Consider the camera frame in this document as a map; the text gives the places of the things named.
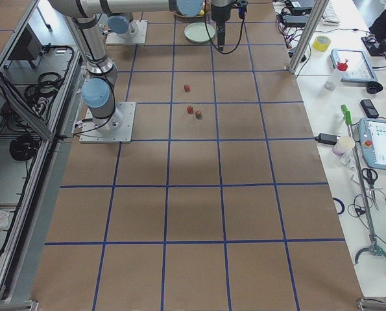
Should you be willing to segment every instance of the white cup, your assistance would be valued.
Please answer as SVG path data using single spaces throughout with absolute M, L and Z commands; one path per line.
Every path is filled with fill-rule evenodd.
M 350 151 L 354 148 L 356 142 L 349 136 L 341 136 L 340 139 L 333 147 L 333 153 L 337 156 L 342 156 L 347 151 Z

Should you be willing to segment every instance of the white plate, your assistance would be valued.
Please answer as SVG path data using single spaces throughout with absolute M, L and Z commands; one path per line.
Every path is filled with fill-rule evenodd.
M 216 31 L 214 30 L 214 27 L 207 24 L 208 33 L 210 34 L 210 37 L 214 37 Z M 209 41 L 209 37 L 206 31 L 206 28 L 204 26 L 204 23 L 194 23 L 190 24 L 184 29 L 184 35 L 186 38 L 192 42 L 195 43 L 204 43 Z

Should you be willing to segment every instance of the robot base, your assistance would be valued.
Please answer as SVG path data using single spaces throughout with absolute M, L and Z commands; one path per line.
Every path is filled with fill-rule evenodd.
M 112 32 L 106 39 L 106 45 L 135 45 L 145 44 L 147 37 L 148 21 L 135 21 L 138 25 L 138 33 L 132 38 L 121 38 L 116 33 Z
M 98 130 L 93 130 L 88 133 L 83 133 L 80 136 L 81 143 L 130 143 L 132 138 L 132 129 L 134 126 L 135 117 L 135 102 L 117 102 L 116 109 L 123 116 L 122 125 L 109 133 L 101 133 Z M 86 118 L 92 118 L 90 110 L 86 112 Z M 92 122 L 84 123 L 82 132 L 92 130 L 95 126 Z

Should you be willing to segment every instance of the yellow object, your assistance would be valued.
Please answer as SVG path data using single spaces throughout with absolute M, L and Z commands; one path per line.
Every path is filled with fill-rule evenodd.
M 316 49 L 317 51 L 324 52 L 331 44 L 331 39 L 326 36 L 318 36 L 315 38 L 314 43 L 312 44 L 312 47 Z

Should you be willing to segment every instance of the phone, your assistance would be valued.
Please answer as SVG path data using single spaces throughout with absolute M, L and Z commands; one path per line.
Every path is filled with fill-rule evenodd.
M 379 116 L 376 108 L 374 107 L 372 101 L 370 99 L 363 99 L 360 102 L 361 107 L 363 108 L 366 116 L 370 119 L 375 119 Z

